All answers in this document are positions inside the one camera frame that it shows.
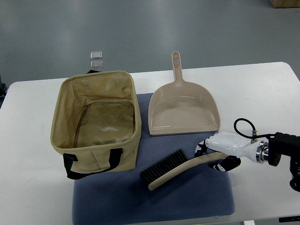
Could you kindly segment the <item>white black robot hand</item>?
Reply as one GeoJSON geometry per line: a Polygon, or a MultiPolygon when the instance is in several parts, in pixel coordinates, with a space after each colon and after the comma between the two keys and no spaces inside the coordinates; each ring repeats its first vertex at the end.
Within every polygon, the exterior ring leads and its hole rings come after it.
{"type": "Polygon", "coordinates": [[[195,157],[202,156],[207,149],[226,154],[226,157],[219,163],[209,164],[210,168],[221,172],[238,167],[241,164],[241,157],[247,157],[256,163],[264,163],[268,161],[269,154],[267,142],[253,141],[225,131],[218,132],[198,143],[195,157]]]}

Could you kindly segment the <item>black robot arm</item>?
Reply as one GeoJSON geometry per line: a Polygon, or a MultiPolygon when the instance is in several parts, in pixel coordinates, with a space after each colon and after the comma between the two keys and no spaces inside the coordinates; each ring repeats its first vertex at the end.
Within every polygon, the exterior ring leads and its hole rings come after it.
{"type": "Polygon", "coordinates": [[[256,159],[259,162],[267,161],[271,166],[277,166],[280,162],[281,156],[285,155],[290,157],[290,172],[292,179],[289,184],[291,188],[297,192],[300,190],[300,137],[296,135],[284,134],[276,132],[274,134],[258,135],[254,124],[245,119],[238,118],[233,128],[240,136],[250,139],[252,142],[259,138],[268,139],[268,143],[264,147],[259,147],[256,153],[256,159]],[[237,128],[239,121],[245,121],[252,127],[252,135],[248,136],[241,133],[237,128]]]}

